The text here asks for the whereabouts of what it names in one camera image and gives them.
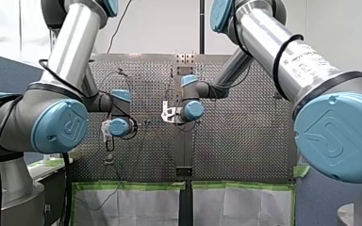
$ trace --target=silver arm segment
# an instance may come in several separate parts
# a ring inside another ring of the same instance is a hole
[[[212,84],[215,87],[230,87],[241,74],[252,64],[253,58],[238,49],[222,66],[222,71],[216,76]]]
[[[60,78],[78,89],[96,87],[88,68],[93,45],[101,24],[106,24],[107,16],[93,1],[74,2],[68,6],[68,14],[58,35],[58,41],[49,57],[48,67]],[[69,89],[45,71],[38,83],[52,84]]]

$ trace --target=perforated metal panel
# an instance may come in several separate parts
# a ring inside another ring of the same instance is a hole
[[[194,56],[187,65],[201,79],[210,81],[228,58]],[[140,129],[130,141],[115,139],[114,163],[105,165],[107,152],[100,126],[106,114],[90,114],[89,132],[79,146],[75,180],[118,180],[120,176],[127,181],[175,181],[176,163],[187,164],[192,157],[193,180],[284,183],[292,178],[296,151],[288,146],[288,102],[273,98],[273,83],[256,63],[227,99],[204,100],[206,113],[192,131],[193,138],[178,138],[182,133],[164,123],[160,114],[164,99],[176,106],[174,100],[179,94],[165,90],[179,80],[173,76],[178,76],[176,66],[183,63],[186,60],[168,55],[95,57],[91,68],[102,90],[131,89],[131,115]],[[128,76],[114,73],[118,68]]]
[[[173,92],[165,90],[173,85],[174,59],[164,55],[105,55],[91,63],[100,90],[131,90],[131,115],[139,123],[139,131],[131,140],[115,138],[114,162],[105,165],[108,152],[100,128],[107,114],[91,113],[88,134],[78,148],[75,180],[118,180],[119,176],[127,181],[175,180],[173,127],[160,118],[165,96],[173,99]],[[116,74],[119,68],[128,76]]]
[[[195,73],[211,81],[226,59],[197,56]],[[292,178],[296,151],[288,143],[289,103],[274,94],[273,82],[254,62],[227,99],[204,100],[206,113],[193,140],[194,180],[277,183]]]

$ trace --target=industrial robot arm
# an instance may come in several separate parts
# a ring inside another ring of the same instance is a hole
[[[108,17],[117,14],[115,3],[42,1],[45,21],[51,29],[60,28],[60,33],[49,60],[41,61],[45,69],[41,80],[28,86],[8,118],[0,155],[66,153],[86,135],[88,112],[111,113],[107,131],[114,137],[133,133],[129,91],[99,91],[88,66],[98,30],[106,25]],[[52,22],[51,18],[57,18],[61,10],[67,11],[64,22]],[[5,100],[6,96],[0,95],[0,124],[12,103]]]
[[[240,48],[212,83],[182,78],[175,122],[202,117],[200,98],[226,97],[228,89],[218,87],[229,87],[254,58],[293,104],[295,140],[304,158],[331,178],[362,184],[362,73],[334,67],[285,21],[280,0],[216,0],[211,27]]]

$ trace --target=small metal part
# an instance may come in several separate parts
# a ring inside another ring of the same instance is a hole
[[[177,75],[187,75],[193,73],[193,67],[191,66],[178,66],[177,67]]]
[[[276,100],[282,99],[281,94],[277,90],[274,92],[274,95],[272,97]]]
[[[43,208],[43,213],[47,216],[47,215],[50,215],[51,212],[52,212],[51,205],[46,204],[45,207]]]
[[[181,113],[182,107],[168,107],[169,102],[163,101],[163,110],[161,112],[161,119],[165,122],[174,123],[174,124],[183,124],[178,115]]]
[[[114,155],[112,153],[109,153],[107,157],[104,159],[105,165],[113,165],[114,164]]]
[[[192,176],[192,167],[177,167],[177,176]]]

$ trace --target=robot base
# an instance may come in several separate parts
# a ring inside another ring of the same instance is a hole
[[[31,194],[3,204],[2,226],[43,226],[44,187],[36,183]]]

